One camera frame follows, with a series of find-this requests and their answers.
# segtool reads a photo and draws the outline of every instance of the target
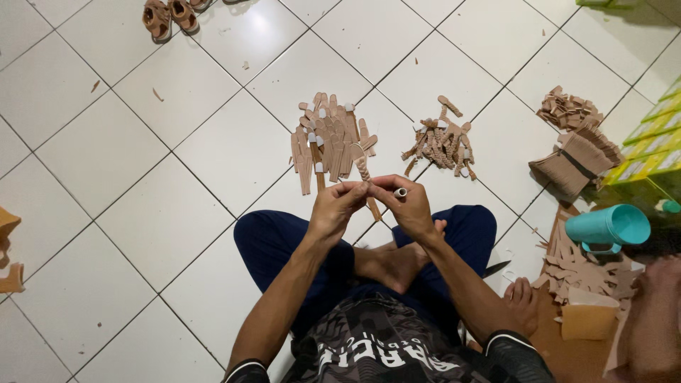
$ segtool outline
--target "knife blade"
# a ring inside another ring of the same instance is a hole
[[[485,279],[489,277],[490,275],[498,272],[499,270],[505,268],[508,266],[508,264],[511,263],[510,260],[506,260],[504,262],[499,262],[498,264],[493,264],[492,266],[488,267],[485,269],[485,273],[482,275],[482,279]]]

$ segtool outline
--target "navy blue pants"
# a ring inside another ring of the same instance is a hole
[[[482,276],[496,236],[496,220],[483,206],[456,205],[432,215],[433,220],[446,219],[445,241]],[[265,292],[300,244],[308,221],[280,211],[253,211],[241,217],[234,228],[234,240],[246,267],[260,291]],[[399,226],[392,229],[397,247],[412,243]],[[351,284],[355,278],[355,253],[350,244],[340,241],[331,249],[319,268],[307,296],[291,326],[295,338],[305,333],[348,296],[384,292],[413,308],[430,320],[458,344],[456,327],[459,316],[449,297],[447,284],[433,263],[427,264],[401,295],[378,282]]]

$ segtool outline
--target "left hand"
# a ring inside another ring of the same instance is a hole
[[[366,204],[368,182],[341,182],[317,194],[305,237],[327,250],[343,237],[350,217]]]

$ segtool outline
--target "t-shirt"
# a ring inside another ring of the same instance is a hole
[[[380,292],[346,298],[295,340],[291,351],[296,361],[284,383],[554,381],[523,336],[497,331],[482,354],[453,347],[435,325]],[[224,382],[269,379],[262,362],[249,359],[237,364]]]

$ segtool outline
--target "teal plastic jug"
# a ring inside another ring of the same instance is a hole
[[[582,242],[584,250],[592,254],[616,254],[622,245],[638,245],[648,239],[650,222],[637,207],[619,204],[568,219],[565,232],[573,241]],[[591,251],[589,243],[612,247],[605,251]]]

